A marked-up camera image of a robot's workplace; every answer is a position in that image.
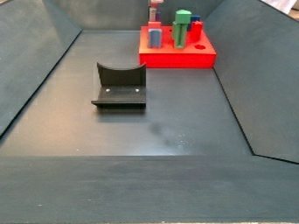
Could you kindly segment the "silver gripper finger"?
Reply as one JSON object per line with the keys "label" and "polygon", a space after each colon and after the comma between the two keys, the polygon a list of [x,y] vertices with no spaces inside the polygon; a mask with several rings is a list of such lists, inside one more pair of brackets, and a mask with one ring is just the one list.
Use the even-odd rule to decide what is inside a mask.
{"label": "silver gripper finger", "polygon": [[157,5],[161,4],[162,2],[164,0],[148,0],[148,20],[150,22],[153,22],[156,19]]}

